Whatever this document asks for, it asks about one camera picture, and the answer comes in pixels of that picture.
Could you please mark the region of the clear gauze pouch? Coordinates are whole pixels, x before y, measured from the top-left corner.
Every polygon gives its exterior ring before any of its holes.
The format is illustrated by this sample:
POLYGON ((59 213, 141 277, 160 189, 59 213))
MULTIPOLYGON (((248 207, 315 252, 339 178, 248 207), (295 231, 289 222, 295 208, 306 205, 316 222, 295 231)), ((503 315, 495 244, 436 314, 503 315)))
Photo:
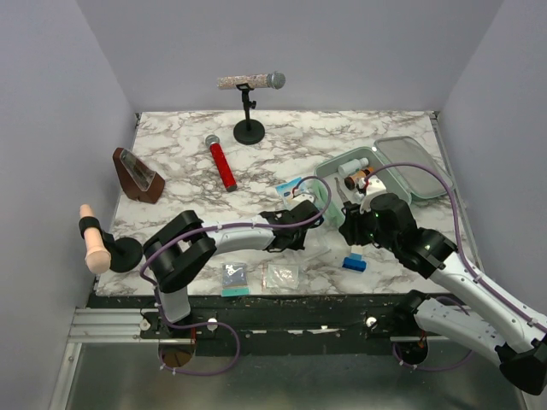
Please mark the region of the clear gauze pouch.
POLYGON ((298 250, 298 257, 303 261, 310 261, 323 256, 331 250, 325 237, 320 232, 309 231, 306 235, 303 249, 298 250))

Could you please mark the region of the black scissors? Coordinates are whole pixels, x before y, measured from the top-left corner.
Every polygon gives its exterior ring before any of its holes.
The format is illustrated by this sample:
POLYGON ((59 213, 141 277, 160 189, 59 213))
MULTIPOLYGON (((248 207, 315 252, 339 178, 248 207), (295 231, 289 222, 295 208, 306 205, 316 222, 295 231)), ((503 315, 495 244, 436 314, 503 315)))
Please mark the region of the black scissors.
POLYGON ((346 205, 350 202, 347 198, 347 196, 345 195, 343 189, 342 189, 342 186, 341 186, 341 183, 340 183, 340 180, 338 177, 335 177, 334 178, 334 181, 335 181, 335 185, 336 185, 336 191, 338 193, 338 196, 342 202, 342 205, 343 205, 343 208, 346 207, 346 205))

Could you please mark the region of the cotton swab packet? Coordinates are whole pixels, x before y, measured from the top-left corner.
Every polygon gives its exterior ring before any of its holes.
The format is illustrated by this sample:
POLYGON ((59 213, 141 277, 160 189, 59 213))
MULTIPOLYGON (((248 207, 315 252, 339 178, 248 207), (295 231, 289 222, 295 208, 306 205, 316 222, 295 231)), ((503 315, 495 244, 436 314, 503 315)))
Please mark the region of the cotton swab packet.
POLYGON ((307 181, 301 183, 301 180, 301 177, 297 177, 289 182, 275 186, 276 193, 282 199, 287 209, 292 209, 303 201, 315 203, 316 198, 309 188, 309 183, 307 181))

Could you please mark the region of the brown medicine bottle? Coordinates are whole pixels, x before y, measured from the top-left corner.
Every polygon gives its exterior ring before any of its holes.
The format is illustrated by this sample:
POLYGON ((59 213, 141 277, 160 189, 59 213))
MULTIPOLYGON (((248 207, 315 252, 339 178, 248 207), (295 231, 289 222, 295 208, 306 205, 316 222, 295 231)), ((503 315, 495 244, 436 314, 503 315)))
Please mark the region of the brown medicine bottle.
POLYGON ((348 190, 365 190, 368 182, 365 178, 373 172, 372 167, 365 167, 344 178, 344 185, 348 190))

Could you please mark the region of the green medicine kit case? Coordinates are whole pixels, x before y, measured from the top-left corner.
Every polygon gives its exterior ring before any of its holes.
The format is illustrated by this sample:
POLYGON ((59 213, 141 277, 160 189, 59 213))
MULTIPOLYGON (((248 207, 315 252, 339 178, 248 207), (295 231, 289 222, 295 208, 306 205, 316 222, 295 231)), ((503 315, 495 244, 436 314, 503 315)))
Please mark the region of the green medicine kit case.
MULTIPOLYGON (((326 225, 330 229, 337 229, 344 222, 342 200, 337 188, 352 202, 356 200, 356 192, 347 189, 338 167, 362 158, 367 159, 372 168, 399 162, 421 164, 435 171, 451 189, 454 187, 444 169, 437 140, 432 135, 397 136, 380 138, 373 143, 359 143, 355 148, 347 149, 315 167, 314 175, 323 178, 332 190, 332 201, 324 214, 326 225)), ((429 173, 414 167, 392 167, 379 172, 376 177, 390 193, 395 193, 406 201, 419 226, 438 230, 446 235, 454 232, 450 199, 445 188, 429 173)))

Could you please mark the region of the white plastic bottle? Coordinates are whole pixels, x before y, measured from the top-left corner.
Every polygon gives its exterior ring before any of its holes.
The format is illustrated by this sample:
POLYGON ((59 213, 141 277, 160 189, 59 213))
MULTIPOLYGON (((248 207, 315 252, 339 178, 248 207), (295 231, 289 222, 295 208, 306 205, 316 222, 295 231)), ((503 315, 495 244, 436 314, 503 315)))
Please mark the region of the white plastic bottle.
POLYGON ((368 158, 353 159, 351 161, 347 161, 339 165, 338 173, 343 178, 346 178, 350 176, 351 174, 357 172, 358 170, 363 169, 364 167, 367 167, 368 164, 369 164, 368 158))

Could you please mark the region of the small teal zip bag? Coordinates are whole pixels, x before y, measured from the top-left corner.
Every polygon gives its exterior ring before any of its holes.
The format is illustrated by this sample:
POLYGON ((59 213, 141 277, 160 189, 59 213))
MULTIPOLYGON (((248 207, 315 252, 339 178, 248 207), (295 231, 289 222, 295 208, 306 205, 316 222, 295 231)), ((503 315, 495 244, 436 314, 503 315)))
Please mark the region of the small teal zip bag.
POLYGON ((222 297, 247 296, 250 293, 247 280, 247 265, 240 262, 222 266, 222 297))

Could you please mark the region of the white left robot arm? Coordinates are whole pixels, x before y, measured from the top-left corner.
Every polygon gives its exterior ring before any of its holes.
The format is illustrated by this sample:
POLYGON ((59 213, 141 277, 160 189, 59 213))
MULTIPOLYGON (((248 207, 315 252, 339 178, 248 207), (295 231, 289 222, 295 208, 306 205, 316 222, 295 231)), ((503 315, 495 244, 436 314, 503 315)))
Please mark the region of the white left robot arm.
POLYGON ((188 331, 187 286, 213 256, 240 250, 303 250, 307 231, 321 223, 322 212, 309 200, 291 210, 208 225, 194 211, 182 212, 143 245, 145 265, 153 272, 163 311, 160 327, 171 337, 188 331))

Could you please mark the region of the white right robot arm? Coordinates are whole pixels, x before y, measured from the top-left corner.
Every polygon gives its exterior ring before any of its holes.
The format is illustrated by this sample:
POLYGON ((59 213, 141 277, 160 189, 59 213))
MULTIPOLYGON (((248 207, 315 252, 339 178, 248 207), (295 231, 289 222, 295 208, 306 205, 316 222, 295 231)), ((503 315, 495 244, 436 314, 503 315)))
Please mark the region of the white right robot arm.
POLYGON ((546 317, 510 296, 480 270, 467 266, 444 234, 419 227, 409 205, 383 193, 368 207, 345 201, 339 232, 349 245, 372 244, 393 253, 410 271, 444 287, 473 315, 411 290, 395 308, 395 328, 445 336, 498 366, 516 388, 540 395, 546 387, 546 317))

